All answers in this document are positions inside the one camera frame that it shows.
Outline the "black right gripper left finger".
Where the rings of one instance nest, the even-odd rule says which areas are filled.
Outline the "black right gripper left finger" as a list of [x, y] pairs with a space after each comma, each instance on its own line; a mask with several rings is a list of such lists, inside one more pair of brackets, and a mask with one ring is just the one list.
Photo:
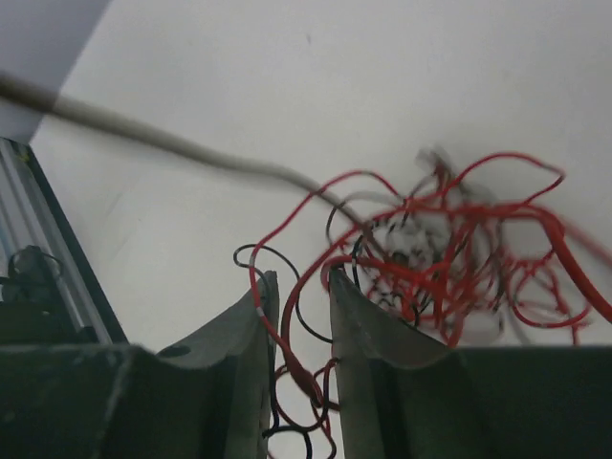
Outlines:
[[153, 353], [103, 295], [78, 327], [53, 285], [1, 304], [5, 458], [259, 458], [269, 422], [266, 332], [251, 294]]

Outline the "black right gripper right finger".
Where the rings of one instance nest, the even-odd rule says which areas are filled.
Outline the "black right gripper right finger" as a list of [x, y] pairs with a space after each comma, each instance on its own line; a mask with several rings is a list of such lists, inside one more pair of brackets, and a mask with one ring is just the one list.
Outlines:
[[611, 350], [451, 349], [329, 276], [348, 458], [607, 458]]

